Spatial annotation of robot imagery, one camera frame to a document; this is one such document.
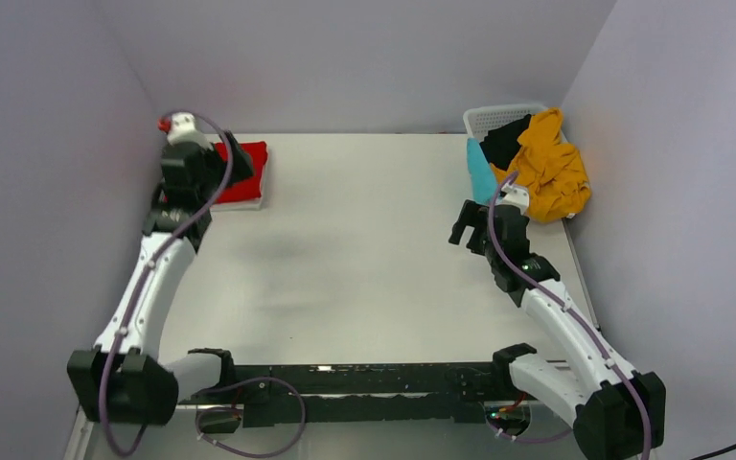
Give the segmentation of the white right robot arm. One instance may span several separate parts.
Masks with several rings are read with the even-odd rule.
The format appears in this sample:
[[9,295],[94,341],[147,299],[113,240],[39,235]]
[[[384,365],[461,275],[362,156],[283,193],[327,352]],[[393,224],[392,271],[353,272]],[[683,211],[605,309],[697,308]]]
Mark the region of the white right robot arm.
[[563,372],[528,344],[499,350],[492,389],[502,398],[525,393],[551,409],[587,459],[649,458],[664,441],[664,383],[639,372],[582,315],[560,272],[531,250],[528,224],[516,206],[467,200],[448,238],[457,245],[470,228],[470,252],[486,258],[495,285],[565,354]]

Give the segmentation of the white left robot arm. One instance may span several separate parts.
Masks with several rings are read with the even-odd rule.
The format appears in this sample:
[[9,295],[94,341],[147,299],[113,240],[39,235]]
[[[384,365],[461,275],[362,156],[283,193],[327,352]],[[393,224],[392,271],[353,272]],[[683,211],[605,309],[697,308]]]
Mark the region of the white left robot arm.
[[160,169],[120,304],[93,346],[67,362],[80,409],[94,423],[163,426],[193,396],[222,403],[237,389],[227,350],[193,348],[167,363],[158,358],[174,297],[212,223],[206,204],[255,176],[251,155],[229,130],[216,143],[190,134],[167,141]]

